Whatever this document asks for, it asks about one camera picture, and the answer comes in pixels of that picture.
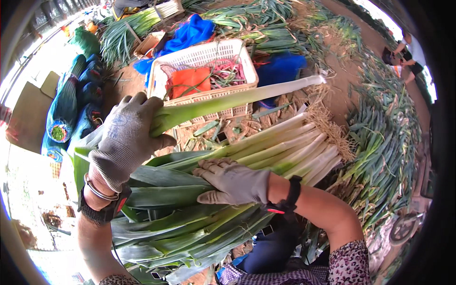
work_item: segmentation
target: leopard print sleeve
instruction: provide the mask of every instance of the leopard print sleeve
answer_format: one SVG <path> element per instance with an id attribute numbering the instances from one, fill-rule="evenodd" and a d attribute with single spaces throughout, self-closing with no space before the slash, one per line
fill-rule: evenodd
<path id="1" fill-rule="evenodd" d="M 111 275 L 101 280 L 98 285 L 141 285 L 141 283 L 125 275 Z"/>
<path id="2" fill-rule="evenodd" d="M 355 240 L 336 249 L 329 256 L 329 284 L 372 284 L 368 253 L 364 240 Z"/>

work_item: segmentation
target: wristband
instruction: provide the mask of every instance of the wristband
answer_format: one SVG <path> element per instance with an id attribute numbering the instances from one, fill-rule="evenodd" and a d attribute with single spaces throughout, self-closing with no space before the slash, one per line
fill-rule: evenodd
<path id="1" fill-rule="evenodd" d="M 281 200 L 278 204 L 273 204 L 269 202 L 266 205 L 268 211 L 277 214 L 293 212 L 296 209 L 296 201 L 298 201 L 299 195 L 301 194 L 301 180 L 302 177 L 293 175 L 289 179 L 290 190 L 288 191 L 288 196 L 286 200 Z"/>

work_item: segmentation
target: packaged vegetable bundle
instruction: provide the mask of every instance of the packaged vegetable bundle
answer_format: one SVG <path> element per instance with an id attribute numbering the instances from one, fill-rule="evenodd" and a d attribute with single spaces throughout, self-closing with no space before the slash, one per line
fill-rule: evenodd
<path id="1" fill-rule="evenodd" d="M 57 93 L 47 113 L 46 133 L 56 142 L 67 142 L 76 124 L 78 104 L 76 101 L 77 79 L 68 77 Z"/>
<path id="2" fill-rule="evenodd" d="M 92 133 L 97 127 L 101 126 L 103 121 L 104 116 L 100 107 L 95 104 L 85 105 L 81 112 L 79 112 L 78 122 L 73 131 L 73 135 L 71 136 L 70 145 L 67 150 L 68 154 L 72 156 L 77 142 Z"/>
<path id="3" fill-rule="evenodd" d="M 87 59 L 87 64 L 89 64 L 89 63 L 91 63 L 93 61 L 97 61 L 97 62 L 100 61 L 100 59 L 98 58 L 98 56 L 96 54 L 93 54 L 93 55 L 89 56 L 89 58 Z"/>
<path id="4" fill-rule="evenodd" d="M 89 82 L 92 82 L 97 86 L 101 86 L 103 80 L 100 73 L 93 69 L 86 69 L 79 78 L 79 87 L 83 87 Z"/>
<path id="5" fill-rule="evenodd" d="M 41 154 L 52 158 L 54 162 L 62 162 L 62 151 L 66 150 L 68 143 L 58 143 L 53 141 L 47 133 L 44 133 L 43 142 L 41 143 Z"/>
<path id="6" fill-rule="evenodd" d="M 83 27 L 74 30 L 74 37 L 68 43 L 74 45 L 78 53 L 82 53 L 86 57 L 100 53 L 100 43 L 97 36 Z"/>
<path id="7" fill-rule="evenodd" d="M 87 68 L 87 63 L 86 63 L 86 58 L 84 55 L 80 54 L 77 55 L 74 59 L 73 62 L 71 63 L 70 68 L 68 71 L 66 71 L 60 78 L 57 83 L 57 93 L 60 92 L 62 89 L 62 85 L 67 80 L 69 77 L 73 76 L 77 80 L 79 80 L 79 77 L 81 76 L 81 73 Z"/>

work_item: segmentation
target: cardboard box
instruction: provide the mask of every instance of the cardboard box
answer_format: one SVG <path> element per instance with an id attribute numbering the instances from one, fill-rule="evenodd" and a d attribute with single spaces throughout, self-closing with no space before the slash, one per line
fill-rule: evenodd
<path id="1" fill-rule="evenodd" d="M 133 55 L 138 59 L 152 58 L 152 55 L 161 51 L 167 41 L 164 31 L 150 33 L 135 49 Z"/>
<path id="2" fill-rule="evenodd" d="M 52 98 L 26 82 L 6 129 L 7 140 L 23 149 L 41 154 L 47 112 Z"/>
<path id="3" fill-rule="evenodd" d="M 60 76 L 57 73 L 53 71 L 49 72 L 49 74 L 43 82 L 43 85 L 40 88 L 41 92 L 54 99 L 56 96 L 57 84 L 59 79 Z"/>

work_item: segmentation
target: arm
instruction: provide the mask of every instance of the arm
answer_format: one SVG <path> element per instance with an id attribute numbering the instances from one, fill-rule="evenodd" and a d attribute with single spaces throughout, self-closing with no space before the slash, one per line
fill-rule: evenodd
<path id="1" fill-rule="evenodd" d="M 193 171 L 219 191 L 208 191 L 198 197 L 206 204 L 244 204 L 257 202 L 277 204 L 288 196 L 290 182 L 270 171 L 254 171 L 229 159 L 200 161 Z M 295 212 L 326 231 L 331 252 L 355 240 L 364 240 L 355 211 L 344 201 L 323 190 L 301 186 Z"/>
<path id="2" fill-rule="evenodd" d="M 93 165 L 90 166 L 88 179 L 103 194 L 114 195 L 114 191 L 106 185 L 106 182 L 104 182 Z M 101 199 L 91 191 L 85 191 L 84 198 L 87 205 L 96 211 L 109 205 L 109 201 Z M 111 253 L 111 223 L 99 225 L 85 215 L 80 214 L 77 219 L 77 227 L 78 247 L 95 284 L 110 275 L 130 276 Z"/>
<path id="3" fill-rule="evenodd" d="M 286 199 L 289 188 L 287 179 L 271 173 L 267 190 L 269 201 L 277 204 Z M 302 185 L 296 207 L 296 213 L 325 230 L 331 252 L 351 241 L 364 239 L 361 224 L 352 207 L 328 192 Z"/>
<path id="4" fill-rule="evenodd" d="M 401 50 L 403 50 L 404 48 L 405 48 L 405 44 L 404 44 L 404 43 L 400 43 L 400 44 L 398 45 L 398 48 L 396 48 L 395 51 L 394 51 L 393 53 L 394 53 L 394 54 L 399 53 L 399 52 L 401 52 Z"/>
<path id="5" fill-rule="evenodd" d="M 176 140 L 168 135 L 149 137 L 149 129 L 155 112 L 163 106 L 156 98 L 147 98 L 140 92 L 134 97 L 126 96 L 113 108 L 104 124 L 103 137 L 97 150 L 89 153 L 91 160 L 88 181 L 107 196 L 120 192 L 130 174 L 159 149 L 175 145 Z M 83 195 L 86 204 L 100 211 L 111 201 L 95 195 L 87 186 Z M 78 246 L 95 283 L 111 275 L 123 275 L 131 279 L 125 284 L 137 284 L 127 270 L 111 253 L 111 224 L 99 224 L 83 213 L 77 221 Z"/>
<path id="6" fill-rule="evenodd" d="M 410 60 L 407 60 L 406 62 L 403 62 L 402 65 L 405 66 L 405 65 L 414 65 L 416 62 L 416 60 L 414 59 L 410 59 Z"/>

